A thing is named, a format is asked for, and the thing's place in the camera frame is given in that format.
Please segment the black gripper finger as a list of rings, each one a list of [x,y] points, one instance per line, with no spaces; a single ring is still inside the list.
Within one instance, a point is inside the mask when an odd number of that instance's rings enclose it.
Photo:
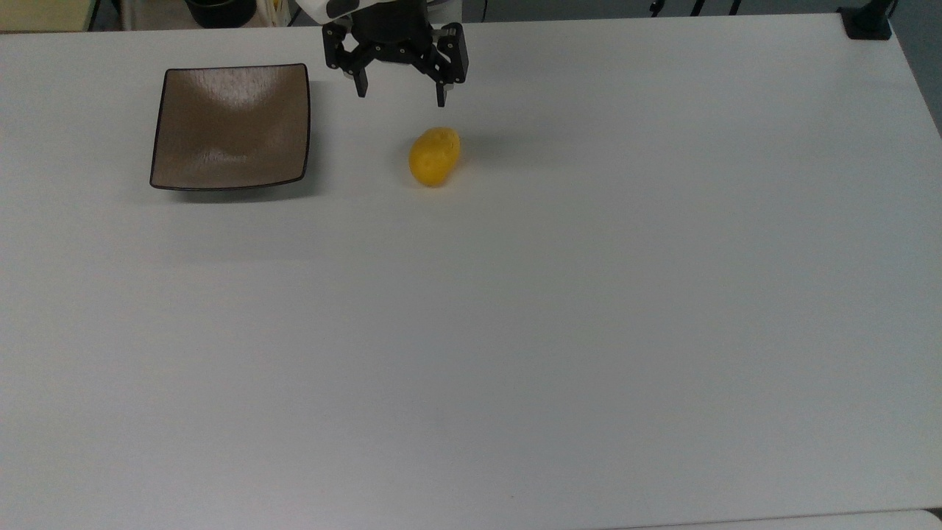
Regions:
[[[467,80],[469,58],[464,26],[457,21],[430,28],[428,39],[413,45],[411,64],[434,81],[438,107],[445,107],[447,93]]]
[[[353,35],[353,28],[336,23],[336,21],[321,26],[321,35],[327,67],[343,71],[353,80],[358,96],[366,97],[368,91],[366,67],[376,60],[378,45],[369,40],[366,43],[357,41],[356,47],[347,49],[344,47],[344,42],[347,37]]]

